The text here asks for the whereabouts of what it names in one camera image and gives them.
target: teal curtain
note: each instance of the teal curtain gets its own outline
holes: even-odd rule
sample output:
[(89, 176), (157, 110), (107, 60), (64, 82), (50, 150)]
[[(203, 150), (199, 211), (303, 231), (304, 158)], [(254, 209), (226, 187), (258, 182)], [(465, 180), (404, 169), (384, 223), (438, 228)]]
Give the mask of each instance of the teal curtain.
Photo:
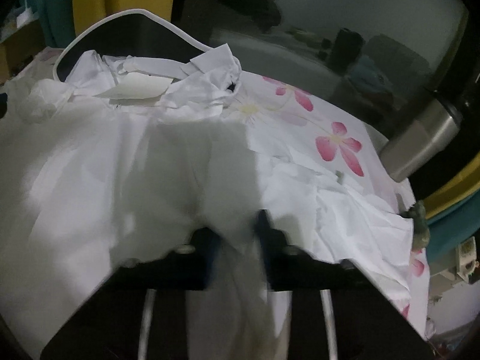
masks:
[(64, 48), (75, 39), (71, 0), (27, 0), (27, 3), (38, 12), (48, 46)]
[(427, 260), (434, 263), (480, 228), (480, 191), (428, 220)]

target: chair backrest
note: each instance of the chair backrest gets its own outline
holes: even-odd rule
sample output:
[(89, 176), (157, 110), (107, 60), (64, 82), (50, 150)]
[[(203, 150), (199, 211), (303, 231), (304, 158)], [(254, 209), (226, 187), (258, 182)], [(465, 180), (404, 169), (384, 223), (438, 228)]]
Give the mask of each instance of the chair backrest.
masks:
[(65, 81), (87, 50), (95, 50), (101, 56), (141, 56), (186, 63), (210, 47), (147, 10), (129, 9), (106, 17), (81, 33), (58, 57), (54, 77)]

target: white fabric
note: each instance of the white fabric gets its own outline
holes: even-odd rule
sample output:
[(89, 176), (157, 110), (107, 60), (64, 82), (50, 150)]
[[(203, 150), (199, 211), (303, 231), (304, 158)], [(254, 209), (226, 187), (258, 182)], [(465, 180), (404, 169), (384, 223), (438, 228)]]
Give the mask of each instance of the white fabric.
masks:
[(138, 71), (183, 80), (188, 77), (188, 74), (182, 70), (184, 65), (182, 62), (170, 59), (128, 56), (122, 62), (118, 72)]
[[(304, 109), (295, 88), (279, 95), (226, 45), (182, 65), (188, 77), (152, 106), (93, 97), (122, 75), (154, 73), (128, 61), (84, 53), (62, 84), (67, 102), (62, 91), (30, 97), (29, 115), (32, 99), (56, 107), (34, 125), (10, 109), (31, 91), (7, 86), (16, 132), (0, 140), (0, 312), (31, 356), (118, 262), (160, 258), (208, 225), (226, 243), (209, 290), (188, 297), (190, 358), (284, 359), (290, 295), (267, 291), (251, 232), (259, 209), (316, 258), (351, 258), (389, 299), (408, 301), (412, 223), (394, 214), (359, 121), (311, 95)], [(364, 177), (316, 151), (332, 121), (361, 140)]]
[[(420, 275), (417, 275), (414, 274), (412, 266), (419, 262), (423, 264), (424, 270)], [(426, 302), (426, 299), (429, 298), (430, 269), (425, 249), (420, 253), (412, 253), (410, 257), (410, 274), (407, 281), (410, 288), (410, 302), (405, 303), (403, 299), (396, 306), (400, 310), (405, 310), (405, 307), (408, 307), (407, 320), (423, 339), (427, 339), (429, 337), (427, 331), (428, 302)]]
[(73, 92), (74, 88), (64, 82), (41, 79), (15, 104), (16, 113), (26, 123), (41, 123), (56, 114)]

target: white paper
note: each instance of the white paper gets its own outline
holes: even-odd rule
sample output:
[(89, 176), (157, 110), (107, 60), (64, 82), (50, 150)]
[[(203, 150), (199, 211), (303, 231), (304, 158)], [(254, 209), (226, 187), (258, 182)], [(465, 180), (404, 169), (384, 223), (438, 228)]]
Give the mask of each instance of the white paper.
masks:
[(120, 99), (150, 99), (162, 95), (170, 86), (173, 79), (169, 77), (149, 76), (132, 72), (121, 78), (113, 88), (99, 93), (97, 97), (112, 100)]

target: pink flower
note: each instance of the pink flower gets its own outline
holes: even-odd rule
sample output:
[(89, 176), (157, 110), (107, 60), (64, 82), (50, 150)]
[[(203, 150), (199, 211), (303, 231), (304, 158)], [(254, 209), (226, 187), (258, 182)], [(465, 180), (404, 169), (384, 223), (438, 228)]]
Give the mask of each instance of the pink flower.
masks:
[(421, 250), (418, 250), (410, 254), (410, 271), (417, 278), (422, 276), (425, 270), (425, 264), (415, 257), (416, 254), (420, 254), (421, 252)]
[(318, 153), (322, 156), (324, 161), (332, 161), (337, 153), (337, 147), (340, 148), (346, 165), (357, 176), (363, 177), (363, 170), (357, 159), (355, 153), (358, 153), (362, 148), (362, 144), (354, 138), (343, 138), (347, 133), (347, 128), (343, 123), (333, 122), (332, 131), (328, 137), (317, 137), (315, 144), (317, 145)]
[(314, 110), (314, 105), (311, 102), (310, 98), (310, 93), (303, 91), (302, 89), (298, 89), (294, 86), (285, 84), (282, 81), (277, 81), (276, 79), (271, 79), (270, 77), (265, 77), (263, 76), (263, 79), (267, 81), (268, 83), (272, 83), (277, 85), (277, 90), (275, 91), (275, 94), (277, 96), (283, 96), (287, 92), (293, 92), (295, 95), (295, 100), (297, 100), (297, 103), (300, 104), (303, 108), (305, 108), (307, 111), (313, 111)]
[(407, 319), (408, 316), (409, 316), (409, 311), (410, 311), (410, 303), (405, 306), (405, 308), (402, 310), (402, 312), (400, 314), (402, 314), (402, 316), (405, 319)]

